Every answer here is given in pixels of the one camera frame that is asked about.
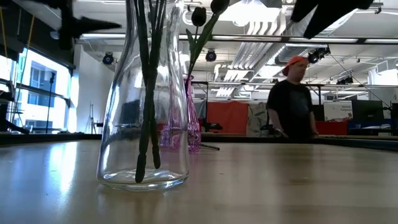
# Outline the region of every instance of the green flower stem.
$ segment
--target green flower stem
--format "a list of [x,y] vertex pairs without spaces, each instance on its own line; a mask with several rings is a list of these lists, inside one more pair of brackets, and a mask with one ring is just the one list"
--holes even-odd
[[156,169],[160,167],[159,140],[155,120],[154,92],[157,78],[157,67],[160,59],[160,43],[162,41],[163,34],[166,0],[156,0],[155,8],[152,5],[152,0],[149,0],[149,4],[149,20],[152,27],[152,43],[150,53],[147,39],[147,24],[144,10],[144,0],[134,0],[140,58],[142,63],[142,78],[144,79],[144,84],[146,88],[144,120],[141,127],[139,155],[137,158],[137,169],[135,176],[135,180],[137,183],[141,183],[144,180],[146,168],[146,152],[149,145],[149,136],[152,142],[152,155],[154,157],[154,166]]
[[155,120],[155,103],[152,100],[154,109],[152,110],[152,117],[150,121],[150,140],[152,141],[152,156],[154,157],[155,169],[160,168],[160,154],[159,154],[159,141],[157,139],[156,120]]
[[192,39],[192,34],[187,30],[188,33],[188,40],[190,44],[190,66],[188,70],[188,77],[185,82],[185,93],[188,95],[188,82],[191,79],[191,74],[193,71],[193,68],[195,66],[195,63],[200,55],[201,50],[203,47],[206,45],[206,43],[210,40],[211,38],[211,33],[213,32],[213,28],[216,25],[216,22],[218,21],[218,18],[220,17],[220,14],[213,14],[210,18],[210,20],[206,23],[204,26],[199,39],[197,40],[197,35],[195,34],[195,40]]
[[145,166],[147,160],[147,150],[149,145],[149,132],[154,110],[154,92],[156,80],[148,79],[144,103],[144,120],[141,127],[141,136],[139,139],[139,155],[137,158],[136,182],[141,183],[145,176]]
[[196,32],[195,32],[195,40],[193,41],[194,43],[197,42],[198,30],[199,30],[199,27],[197,27],[197,30],[196,30]]

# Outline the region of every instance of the white board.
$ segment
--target white board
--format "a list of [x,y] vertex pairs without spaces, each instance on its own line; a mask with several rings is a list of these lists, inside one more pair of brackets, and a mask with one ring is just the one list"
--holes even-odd
[[325,121],[343,121],[353,117],[353,107],[351,102],[325,102]]

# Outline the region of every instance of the red cap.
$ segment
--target red cap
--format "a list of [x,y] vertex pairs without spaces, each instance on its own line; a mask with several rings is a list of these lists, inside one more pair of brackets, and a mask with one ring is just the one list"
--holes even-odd
[[287,76],[289,74],[289,67],[297,62],[301,62],[303,60],[308,60],[306,57],[302,57],[302,56],[294,56],[292,57],[289,62],[287,63],[287,65],[285,66],[285,68],[282,70],[282,73],[284,74],[284,76]]

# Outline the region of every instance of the desk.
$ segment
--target desk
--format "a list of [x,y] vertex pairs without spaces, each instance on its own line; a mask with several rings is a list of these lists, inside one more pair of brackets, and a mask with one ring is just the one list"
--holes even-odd
[[398,220],[398,154],[306,144],[215,144],[190,176],[134,193],[95,179],[100,141],[0,147],[1,223],[375,224]]

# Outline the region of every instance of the window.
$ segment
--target window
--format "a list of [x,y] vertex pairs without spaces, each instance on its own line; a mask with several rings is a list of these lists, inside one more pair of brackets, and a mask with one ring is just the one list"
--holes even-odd
[[[32,61],[32,66],[30,68],[30,82],[31,87],[39,88],[41,90],[47,90],[51,92],[55,91],[56,85],[56,74],[55,70],[49,69],[44,65],[41,65],[35,61]],[[51,97],[51,102],[49,102],[49,96],[40,95],[36,93],[29,93],[27,98],[28,104],[39,105],[39,106],[49,106],[54,107],[54,97]]]
[[[25,126],[27,129],[32,127],[33,133],[45,133],[45,124],[49,113],[50,133],[67,129],[69,107],[66,101],[62,97],[55,96],[55,94],[51,98],[49,97],[51,91],[62,95],[64,98],[69,98],[72,78],[67,67],[32,50],[24,49],[14,65],[12,63],[7,64],[7,60],[0,56],[0,68],[9,68],[7,71],[0,70],[0,78],[9,80],[12,77],[18,83],[32,87],[32,89],[26,87],[16,89],[16,97],[19,95],[18,100],[16,100],[16,113],[7,113],[9,121],[18,126]],[[53,74],[54,81],[51,85],[50,79]],[[10,103],[9,108],[9,111],[14,111],[15,104]]]
[[[26,120],[25,127],[31,129],[35,134],[45,134],[47,121]],[[52,129],[52,121],[49,121],[49,129]]]
[[[39,106],[49,106],[49,96],[29,93],[27,96],[27,103]],[[50,107],[54,107],[54,97],[51,97]]]

